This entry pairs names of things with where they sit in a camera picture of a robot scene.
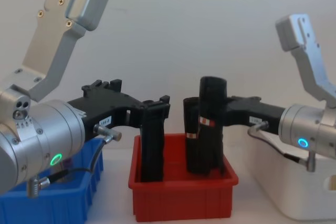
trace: black cylindrical object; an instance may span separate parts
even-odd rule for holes
[[[183,100],[187,171],[198,173],[198,97]]]
[[[199,90],[199,169],[206,175],[212,168],[219,168],[223,174],[222,117],[227,100],[226,80],[203,77]]]

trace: white wall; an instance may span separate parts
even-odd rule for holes
[[[0,78],[23,60],[43,2],[1,0]],[[321,106],[304,92],[294,59],[278,42],[275,21],[297,12],[310,15],[336,82],[335,0],[110,0],[99,28],[78,42],[61,85],[45,100],[74,99],[84,84],[119,78],[122,91],[139,100],[171,96],[167,132],[183,131],[182,100],[198,94],[204,75],[226,78],[230,95]],[[135,132],[115,146],[131,146]]]

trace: blue plastic bin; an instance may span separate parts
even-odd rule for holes
[[[89,168],[102,139],[86,143],[72,158],[74,168]],[[56,183],[40,191],[36,199],[26,196],[26,183],[0,197],[0,224],[84,224],[103,171],[102,154],[93,175],[74,173],[67,183]],[[49,175],[47,170],[40,177]]]

